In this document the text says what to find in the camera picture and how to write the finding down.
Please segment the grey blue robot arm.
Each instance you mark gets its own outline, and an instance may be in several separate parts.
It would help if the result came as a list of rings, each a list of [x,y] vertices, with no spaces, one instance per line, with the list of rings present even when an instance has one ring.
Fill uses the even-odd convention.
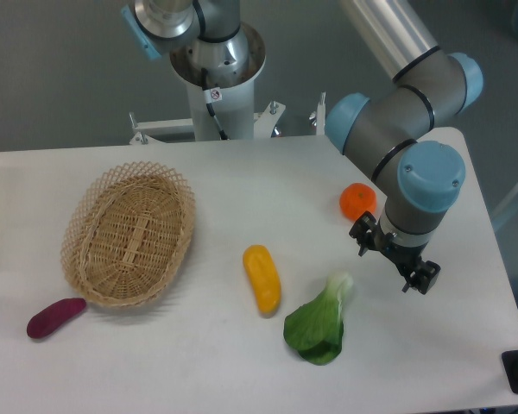
[[[379,217],[363,213],[354,222],[351,237],[390,260],[406,288],[426,293],[440,268],[421,255],[465,176],[460,154],[426,135],[479,97],[483,75],[467,55],[444,53],[406,1],[342,7],[395,89],[377,102],[351,94],[317,124],[387,199]],[[253,83],[265,50],[239,2],[130,1],[122,15],[149,58],[168,55],[186,83],[197,140],[262,136]]]

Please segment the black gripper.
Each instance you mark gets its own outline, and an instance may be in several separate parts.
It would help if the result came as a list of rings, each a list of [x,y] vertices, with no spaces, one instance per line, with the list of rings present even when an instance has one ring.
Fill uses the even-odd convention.
[[[416,290],[426,295],[437,281],[441,267],[435,262],[423,261],[421,253],[424,245],[410,248],[397,244],[393,234],[382,232],[369,211],[355,221],[349,236],[357,242],[360,257],[369,250],[377,251],[395,265],[406,280],[401,289],[403,292]]]

